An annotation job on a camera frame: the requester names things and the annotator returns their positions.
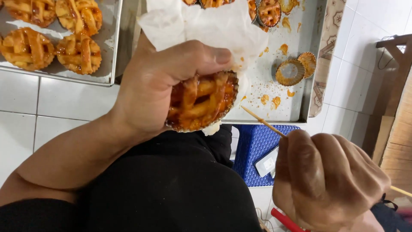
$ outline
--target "baked pastry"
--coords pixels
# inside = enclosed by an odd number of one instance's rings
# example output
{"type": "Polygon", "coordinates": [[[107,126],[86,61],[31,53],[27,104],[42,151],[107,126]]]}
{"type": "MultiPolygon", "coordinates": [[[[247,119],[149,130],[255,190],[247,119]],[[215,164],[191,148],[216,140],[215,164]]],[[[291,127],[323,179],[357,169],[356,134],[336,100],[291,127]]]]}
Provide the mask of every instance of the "baked pastry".
{"type": "Polygon", "coordinates": [[[263,26],[274,27],[281,20],[281,6],[277,0],[262,0],[258,13],[263,26]]]}
{"type": "Polygon", "coordinates": [[[182,0],[184,3],[186,3],[187,5],[194,5],[196,3],[196,0],[182,0]]]}
{"type": "Polygon", "coordinates": [[[316,70],[316,56],[312,52],[305,52],[299,56],[298,60],[303,64],[303,67],[305,67],[304,78],[306,79],[312,76],[316,70]]]}
{"type": "Polygon", "coordinates": [[[234,72],[199,76],[173,86],[166,125],[176,131],[201,130],[225,116],[236,100],[234,72]]]}
{"type": "Polygon", "coordinates": [[[56,19],[55,0],[4,0],[4,5],[12,17],[40,27],[56,19]]]}
{"type": "Polygon", "coordinates": [[[94,0],[57,0],[56,14],[61,25],[76,35],[92,36],[102,27],[102,12],[94,0]]]}
{"type": "Polygon", "coordinates": [[[230,3],[230,0],[200,0],[203,8],[219,7],[224,4],[230,3]]]}
{"type": "Polygon", "coordinates": [[[276,80],[284,86],[298,84],[305,75],[305,67],[297,59],[288,59],[282,62],[276,70],[276,80]]]}
{"type": "Polygon", "coordinates": [[[4,38],[0,50],[8,62],[29,71],[47,67],[55,55],[49,38],[29,27],[11,31],[4,38]]]}
{"type": "Polygon", "coordinates": [[[86,35],[64,37],[57,45],[57,59],[77,74],[92,74],[102,61],[100,47],[86,35]]]}
{"type": "Polygon", "coordinates": [[[252,20],[256,18],[256,0],[248,0],[248,5],[249,5],[249,15],[252,20]]]}

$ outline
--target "forearm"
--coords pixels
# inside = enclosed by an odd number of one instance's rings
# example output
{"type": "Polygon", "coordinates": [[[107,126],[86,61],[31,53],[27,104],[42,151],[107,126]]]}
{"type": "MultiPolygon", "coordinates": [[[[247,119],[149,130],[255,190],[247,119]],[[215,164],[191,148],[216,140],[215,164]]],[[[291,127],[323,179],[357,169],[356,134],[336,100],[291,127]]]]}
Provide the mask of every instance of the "forearm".
{"type": "Polygon", "coordinates": [[[39,148],[17,169],[24,180],[51,189],[77,189],[101,174],[131,146],[145,140],[116,128],[106,114],[63,133],[39,148]]]}

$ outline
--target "wire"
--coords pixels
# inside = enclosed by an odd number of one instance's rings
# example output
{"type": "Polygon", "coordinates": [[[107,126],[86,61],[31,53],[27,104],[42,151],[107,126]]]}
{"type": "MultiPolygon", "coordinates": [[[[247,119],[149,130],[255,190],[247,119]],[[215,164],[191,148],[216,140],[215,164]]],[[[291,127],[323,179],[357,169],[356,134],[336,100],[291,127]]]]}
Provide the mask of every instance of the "wire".
{"type": "Polygon", "coordinates": [[[255,210],[256,210],[257,216],[258,216],[263,222],[269,222],[269,223],[270,223],[270,226],[272,227],[272,231],[275,232],[275,229],[273,228],[272,223],[271,223],[269,220],[262,218],[262,210],[261,210],[260,208],[255,208],[255,210]]]}
{"type": "MultiPolygon", "coordinates": [[[[392,38],[395,38],[395,36],[397,36],[397,35],[394,35],[394,36],[385,36],[385,37],[383,37],[383,38],[381,39],[381,41],[390,40],[390,39],[392,39],[392,38]]],[[[400,50],[402,53],[403,53],[404,50],[405,50],[405,46],[399,46],[398,48],[399,48],[399,50],[400,50]]],[[[382,69],[386,68],[386,67],[389,65],[389,63],[393,60],[393,57],[392,57],[392,59],[390,59],[390,60],[388,61],[388,63],[387,63],[383,68],[380,68],[380,67],[379,67],[379,64],[381,63],[382,57],[384,56],[385,50],[386,50],[386,48],[384,47],[384,51],[382,52],[381,58],[379,58],[379,61],[378,61],[378,69],[379,69],[379,70],[382,70],[382,69]]]]}

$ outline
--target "black pants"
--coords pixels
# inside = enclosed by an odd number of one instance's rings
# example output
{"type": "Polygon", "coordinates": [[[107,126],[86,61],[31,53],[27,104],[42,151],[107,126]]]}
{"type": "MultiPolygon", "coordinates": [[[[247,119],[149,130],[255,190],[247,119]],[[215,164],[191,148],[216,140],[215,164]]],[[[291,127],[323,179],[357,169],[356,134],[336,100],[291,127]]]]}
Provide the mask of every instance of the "black pants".
{"type": "Polygon", "coordinates": [[[187,146],[190,143],[199,149],[206,149],[216,162],[232,168],[233,162],[229,160],[232,149],[232,125],[221,125],[220,130],[214,135],[205,136],[202,131],[191,133],[178,133],[176,131],[166,131],[153,139],[139,144],[123,157],[135,156],[139,154],[164,154],[163,143],[174,142],[187,146]]]}

